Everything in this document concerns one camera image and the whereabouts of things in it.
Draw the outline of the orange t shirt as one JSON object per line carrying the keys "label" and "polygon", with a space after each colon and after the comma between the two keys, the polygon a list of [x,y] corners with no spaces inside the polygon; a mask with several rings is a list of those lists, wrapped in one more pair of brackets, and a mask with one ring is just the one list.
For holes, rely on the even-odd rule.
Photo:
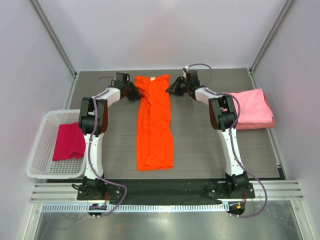
{"label": "orange t shirt", "polygon": [[135,77],[135,86],[143,95],[136,133],[136,160],[140,172],[174,167],[171,100],[166,92],[170,78],[169,74]]}

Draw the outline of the light pink shirt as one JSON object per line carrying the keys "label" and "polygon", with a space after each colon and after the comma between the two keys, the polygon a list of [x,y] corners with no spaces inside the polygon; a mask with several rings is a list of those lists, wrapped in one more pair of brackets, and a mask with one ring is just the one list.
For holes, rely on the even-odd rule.
{"label": "light pink shirt", "polygon": [[252,89],[242,92],[232,92],[239,102],[240,110],[233,99],[237,114],[240,113],[238,124],[241,125],[270,125],[273,122],[273,112],[267,104],[266,95],[262,89]]}

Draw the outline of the salmon pink shirt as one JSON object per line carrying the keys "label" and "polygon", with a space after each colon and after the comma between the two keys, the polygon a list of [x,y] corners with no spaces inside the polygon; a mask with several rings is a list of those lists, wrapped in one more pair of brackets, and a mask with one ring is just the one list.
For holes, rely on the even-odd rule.
{"label": "salmon pink shirt", "polygon": [[244,130],[258,130],[258,129],[272,129],[272,128],[276,127],[276,121],[275,121],[275,118],[273,115],[274,111],[271,108],[267,94],[264,92],[263,96],[264,96],[264,101],[271,112],[272,122],[270,122],[270,123],[238,123],[236,125],[237,130],[244,131]]}

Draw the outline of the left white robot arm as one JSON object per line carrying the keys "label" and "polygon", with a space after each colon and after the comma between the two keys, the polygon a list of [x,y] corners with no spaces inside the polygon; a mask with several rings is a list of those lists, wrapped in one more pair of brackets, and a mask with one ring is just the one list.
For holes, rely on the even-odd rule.
{"label": "left white robot arm", "polygon": [[82,184],[78,187],[78,200],[100,200],[108,193],[109,182],[104,179],[102,143],[108,128],[108,108],[127,98],[137,101],[143,97],[128,73],[117,72],[106,89],[81,100],[78,125],[83,133],[86,161]]}

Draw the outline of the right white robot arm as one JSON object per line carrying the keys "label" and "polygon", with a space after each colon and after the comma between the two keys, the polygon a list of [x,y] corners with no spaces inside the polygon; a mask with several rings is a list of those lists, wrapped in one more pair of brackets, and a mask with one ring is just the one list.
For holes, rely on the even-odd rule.
{"label": "right white robot arm", "polygon": [[239,198],[248,189],[249,179],[237,141],[236,126],[240,112],[235,107],[237,100],[230,93],[216,93],[200,85],[198,72],[187,67],[183,69],[183,76],[179,76],[166,92],[176,96],[186,93],[208,106],[210,124],[218,133],[226,163],[223,190],[230,198]]}

